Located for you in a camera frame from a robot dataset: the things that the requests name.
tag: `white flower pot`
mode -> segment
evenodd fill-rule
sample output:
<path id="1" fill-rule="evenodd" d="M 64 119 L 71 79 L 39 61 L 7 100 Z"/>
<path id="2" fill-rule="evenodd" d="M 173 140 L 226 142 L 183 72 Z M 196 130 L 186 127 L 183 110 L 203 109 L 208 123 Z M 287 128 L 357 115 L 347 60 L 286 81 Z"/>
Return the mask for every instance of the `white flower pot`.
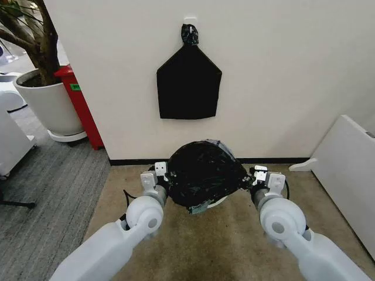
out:
<path id="1" fill-rule="evenodd" d="M 63 83 L 45 87 L 24 87 L 23 82 L 34 77 L 39 70 L 32 70 L 14 80 L 14 86 L 29 104 L 39 121 L 51 133 L 71 136 L 84 131 L 76 110 Z"/>

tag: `potted plant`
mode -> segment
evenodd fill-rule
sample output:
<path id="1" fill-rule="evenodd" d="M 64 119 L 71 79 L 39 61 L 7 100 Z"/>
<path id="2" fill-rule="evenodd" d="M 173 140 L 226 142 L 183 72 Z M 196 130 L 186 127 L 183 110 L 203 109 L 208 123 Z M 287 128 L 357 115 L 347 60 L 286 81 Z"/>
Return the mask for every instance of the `potted plant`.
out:
<path id="1" fill-rule="evenodd" d="M 40 12 L 35 12 L 35 5 Z M 40 122 L 57 141 L 75 141 L 85 134 L 73 104 L 59 78 L 57 33 L 43 0 L 0 0 L 0 38 L 25 49 L 35 70 L 19 76 L 14 85 Z"/>

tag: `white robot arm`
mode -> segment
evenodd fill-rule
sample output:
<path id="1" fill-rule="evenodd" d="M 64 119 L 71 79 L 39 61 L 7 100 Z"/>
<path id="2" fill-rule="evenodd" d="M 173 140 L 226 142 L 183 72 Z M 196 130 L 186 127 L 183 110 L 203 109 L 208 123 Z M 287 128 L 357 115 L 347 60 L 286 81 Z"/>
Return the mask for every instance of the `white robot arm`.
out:
<path id="1" fill-rule="evenodd" d="M 141 174 L 144 195 L 133 200 L 126 220 L 101 227 L 71 253 L 54 272 L 52 281 L 110 280 L 129 261 L 142 240 L 156 235 L 163 220 L 166 191 L 155 172 Z"/>
<path id="2" fill-rule="evenodd" d="M 156 163 L 163 173 L 165 163 Z M 298 260 L 299 270 L 308 281 L 371 280 L 327 237 L 306 227 L 302 210 L 282 198 L 285 176 L 255 167 L 255 182 L 261 183 L 252 194 L 260 213 L 260 223 L 270 240 L 286 247 Z M 70 254 L 56 269 L 51 280 L 110 280 L 130 259 L 133 248 L 156 234 L 163 219 L 166 191 L 157 185 L 161 172 L 141 174 L 144 195 L 128 207 L 126 220 L 106 224 Z"/>
<path id="3" fill-rule="evenodd" d="M 299 270 L 308 281 L 371 280 L 341 249 L 324 235 L 306 227 L 302 210 L 282 198 L 285 176 L 255 167 L 255 182 L 265 188 L 254 194 L 260 223 L 276 246 L 286 247 L 298 260 Z"/>

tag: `wheel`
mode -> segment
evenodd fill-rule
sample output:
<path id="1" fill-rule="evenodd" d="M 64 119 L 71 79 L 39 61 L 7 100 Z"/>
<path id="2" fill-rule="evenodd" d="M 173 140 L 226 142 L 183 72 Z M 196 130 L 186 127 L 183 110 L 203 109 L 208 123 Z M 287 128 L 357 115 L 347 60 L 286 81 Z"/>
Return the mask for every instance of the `wheel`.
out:
<path id="1" fill-rule="evenodd" d="M 11 173 L 8 173 L 8 174 L 5 174 L 3 176 L 0 176 L 0 180 L 7 180 L 10 175 L 11 175 Z"/>

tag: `green sticker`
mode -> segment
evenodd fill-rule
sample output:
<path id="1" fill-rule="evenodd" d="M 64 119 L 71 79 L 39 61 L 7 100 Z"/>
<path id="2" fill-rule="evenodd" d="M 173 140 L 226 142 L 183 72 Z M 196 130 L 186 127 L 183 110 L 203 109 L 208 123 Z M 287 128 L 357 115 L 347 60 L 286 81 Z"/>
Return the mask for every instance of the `green sticker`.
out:
<path id="1" fill-rule="evenodd" d="M 72 91 L 80 91 L 81 88 L 78 84 L 70 84 L 70 88 Z"/>

